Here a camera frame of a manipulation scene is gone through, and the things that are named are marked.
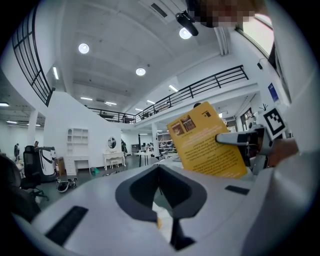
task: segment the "white pillar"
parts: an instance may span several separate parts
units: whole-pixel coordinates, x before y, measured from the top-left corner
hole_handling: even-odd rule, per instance
[[[153,142],[153,150],[154,156],[159,157],[159,143],[158,143],[158,132],[156,123],[152,123],[152,142]]]
[[[33,146],[35,144],[37,118],[38,118],[38,111],[37,110],[31,111],[30,118],[29,118],[27,138],[26,138],[27,146]]]

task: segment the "gray floor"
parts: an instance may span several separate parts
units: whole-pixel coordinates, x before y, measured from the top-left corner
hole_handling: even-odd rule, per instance
[[[92,179],[96,179],[99,177],[102,177],[104,174],[110,174],[113,173],[115,171],[127,171],[130,169],[134,169],[134,168],[138,168],[139,167],[139,157],[138,156],[127,156],[125,158],[125,165],[126,166],[122,166],[120,165],[119,167],[113,167],[113,169],[108,168],[108,170],[106,171],[103,168],[99,169],[99,173],[96,175],[91,175],[89,173],[88,170],[82,170],[82,171],[78,171],[77,176],[62,176],[60,177],[62,181],[67,181],[68,179],[73,179],[73,178],[77,178],[77,187],[81,186],[82,184],[92,180]],[[141,159],[141,166],[145,165],[145,160]],[[39,202],[39,207],[41,210],[44,210],[46,207],[48,207],[49,205],[53,204],[54,202],[56,202],[57,200],[59,200],[60,198],[64,197],[65,195],[67,195],[68,193],[70,193],[70,191],[72,191],[71,188],[69,188],[65,193],[60,193],[57,191],[57,185],[55,182],[51,182],[51,183],[43,183],[40,186],[38,186],[39,189],[43,190],[43,192],[49,197],[49,201],[47,201],[45,198],[39,198],[40,202]],[[159,190],[157,190],[157,192],[155,193],[154,196],[154,202],[163,208],[166,208],[169,212],[170,215],[172,215],[172,209],[168,203],[168,201],[166,200],[166,198],[160,193]]]

